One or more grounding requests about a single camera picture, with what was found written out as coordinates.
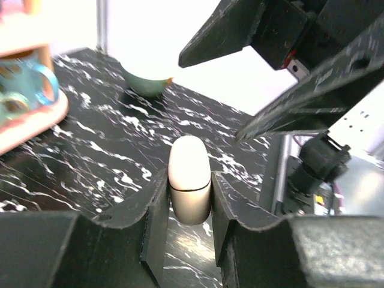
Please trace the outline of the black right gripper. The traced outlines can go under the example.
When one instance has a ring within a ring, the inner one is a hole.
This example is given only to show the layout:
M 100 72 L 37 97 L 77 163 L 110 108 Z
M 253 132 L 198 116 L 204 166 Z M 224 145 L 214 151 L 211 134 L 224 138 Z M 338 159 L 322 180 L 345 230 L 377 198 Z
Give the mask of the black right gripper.
M 383 81 L 382 13 L 383 1 L 220 1 L 178 64 L 191 67 L 251 44 L 273 69 L 297 79 L 317 66 L 249 119 L 235 140 L 327 129 Z

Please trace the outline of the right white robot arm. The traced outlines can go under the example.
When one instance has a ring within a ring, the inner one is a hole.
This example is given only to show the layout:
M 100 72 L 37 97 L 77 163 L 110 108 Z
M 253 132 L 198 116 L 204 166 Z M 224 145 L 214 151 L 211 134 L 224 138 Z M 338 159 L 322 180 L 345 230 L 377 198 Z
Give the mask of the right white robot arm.
M 285 206 L 307 206 L 315 189 L 346 170 L 349 146 L 328 130 L 383 80 L 382 1 L 220 1 L 179 54 L 190 67 L 252 47 L 297 84 L 235 134 L 238 143 L 264 134 L 315 132 L 297 168 L 276 167 L 275 194 Z

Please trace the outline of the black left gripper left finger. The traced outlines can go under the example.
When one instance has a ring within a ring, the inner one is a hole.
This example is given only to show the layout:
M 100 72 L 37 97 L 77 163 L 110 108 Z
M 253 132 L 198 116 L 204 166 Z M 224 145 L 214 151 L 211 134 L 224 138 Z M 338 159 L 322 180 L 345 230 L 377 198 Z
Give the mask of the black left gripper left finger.
M 166 169 L 89 218 L 76 211 L 1 214 L 2 287 L 160 287 L 169 215 Z

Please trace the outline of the white earbud charging case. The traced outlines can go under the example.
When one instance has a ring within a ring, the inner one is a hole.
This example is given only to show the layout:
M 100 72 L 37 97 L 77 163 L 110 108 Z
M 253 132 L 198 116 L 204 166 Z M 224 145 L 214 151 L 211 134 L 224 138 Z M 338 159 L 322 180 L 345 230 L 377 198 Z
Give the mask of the white earbud charging case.
M 175 140 L 169 154 L 168 178 L 179 222 L 202 224 L 211 210 L 211 165 L 202 140 L 189 135 Z

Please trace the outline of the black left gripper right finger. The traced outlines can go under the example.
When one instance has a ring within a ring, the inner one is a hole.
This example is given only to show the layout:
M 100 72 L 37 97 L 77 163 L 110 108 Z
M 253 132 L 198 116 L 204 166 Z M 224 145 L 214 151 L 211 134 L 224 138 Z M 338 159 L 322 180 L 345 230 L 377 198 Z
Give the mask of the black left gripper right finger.
M 276 217 L 212 179 L 215 259 L 224 287 L 382 287 L 383 218 Z

